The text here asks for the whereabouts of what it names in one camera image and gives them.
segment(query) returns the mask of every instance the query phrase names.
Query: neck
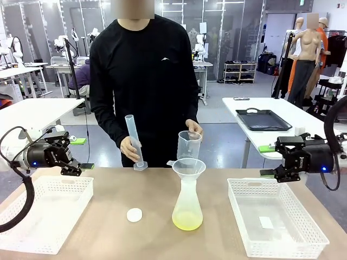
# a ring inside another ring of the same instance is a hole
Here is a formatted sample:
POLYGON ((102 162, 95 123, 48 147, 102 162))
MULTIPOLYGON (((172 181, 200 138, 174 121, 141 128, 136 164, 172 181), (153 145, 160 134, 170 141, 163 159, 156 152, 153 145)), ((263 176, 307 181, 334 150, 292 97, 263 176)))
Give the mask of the neck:
POLYGON ((130 31, 141 31, 147 27, 150 19, 118 19, 119 25, 130 31))

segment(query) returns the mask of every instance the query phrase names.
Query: seated person in background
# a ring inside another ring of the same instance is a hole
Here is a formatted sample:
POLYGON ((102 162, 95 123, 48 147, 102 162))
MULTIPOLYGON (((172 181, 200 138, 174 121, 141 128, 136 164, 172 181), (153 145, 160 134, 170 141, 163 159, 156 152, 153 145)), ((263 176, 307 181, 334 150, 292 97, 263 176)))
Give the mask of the seated person in background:
MULTIPOLYGON (((89 96, 89 84, 91 83, 91 67, 89 65, 89 60, 86 60, 85 63, 86 64, 75 71, 77 87, 81 96, 89 96)), ((70 93, 76 95, 72 77, 68 85, 70 93)))

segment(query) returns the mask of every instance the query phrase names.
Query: black tray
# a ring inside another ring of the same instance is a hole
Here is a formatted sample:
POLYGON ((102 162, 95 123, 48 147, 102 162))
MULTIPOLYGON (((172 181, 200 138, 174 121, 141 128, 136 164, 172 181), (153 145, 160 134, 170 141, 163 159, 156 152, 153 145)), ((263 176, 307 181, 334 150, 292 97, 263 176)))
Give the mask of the black tray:
POLYGON ((236 110, 236 112, 248 129, 252 131, 287 131, 292 128, 290 124, 271 110, 249 108, 236 110))

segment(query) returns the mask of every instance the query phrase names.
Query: yellow liquid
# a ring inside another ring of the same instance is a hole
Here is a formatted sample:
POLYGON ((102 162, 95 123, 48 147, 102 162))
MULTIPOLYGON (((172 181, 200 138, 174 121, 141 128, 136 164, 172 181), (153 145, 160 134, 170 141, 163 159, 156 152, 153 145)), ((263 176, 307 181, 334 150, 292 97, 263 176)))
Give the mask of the yellow liquid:
POLYGON ((172 216, 172 221, 176 227, 185 231, 197 229, 202 224, 202 216, 190 211, 183 211, 172 216))

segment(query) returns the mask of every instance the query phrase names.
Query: brown table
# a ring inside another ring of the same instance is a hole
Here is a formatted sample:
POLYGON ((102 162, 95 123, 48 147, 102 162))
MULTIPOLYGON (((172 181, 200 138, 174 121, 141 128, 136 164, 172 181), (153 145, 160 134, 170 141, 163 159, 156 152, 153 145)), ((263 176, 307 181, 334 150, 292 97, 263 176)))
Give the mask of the brown table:
MULTIPOLYGON (((33 177, 59 174, 59 168, 41 169, 33 177)), ((258 177, 259 170, 208 169, 202 173, 197 193, 204 221, 199 229, 190 232, 176 228, 171 220, 180 191, 180 180, 173 170, 96 168, 82 176, 94 177, 94 197, 59 254, 0 250, 1 260, 256 260, 246 256, 226 180, 258 177), (127 211, 133 207, 143 211, 140 222, 126 219, 127 211)), ((347 234, 303 183, 291 183, 290 187, 330 240, 319 260, 347 259, 347 234)), ((21 186, 11 194, 0 205, 0 211, 23 190, 21 186)))

